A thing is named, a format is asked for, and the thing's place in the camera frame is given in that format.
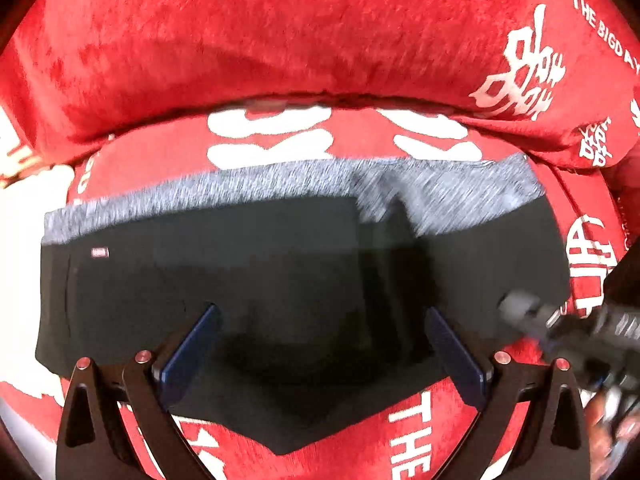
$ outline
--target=red pillow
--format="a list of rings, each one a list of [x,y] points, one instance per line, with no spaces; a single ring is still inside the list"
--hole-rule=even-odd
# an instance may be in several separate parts
[[[452,105],[568,168],[617,162],[638,131],[640,48],[610,0],[38,0],[0,71],[47,162],[274,94]]]

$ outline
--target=heather gray fabric band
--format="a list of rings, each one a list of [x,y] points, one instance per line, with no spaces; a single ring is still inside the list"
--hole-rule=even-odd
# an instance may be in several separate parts
[[[386,158],[304,160],[215,171],[124,196],[51,212],[43,245],[64,244],[108,226],[185,210],[302,197],[353,197],[363,222],[400,201],[417,235],[497,218],[544,195],[521,153],[494,162]]]

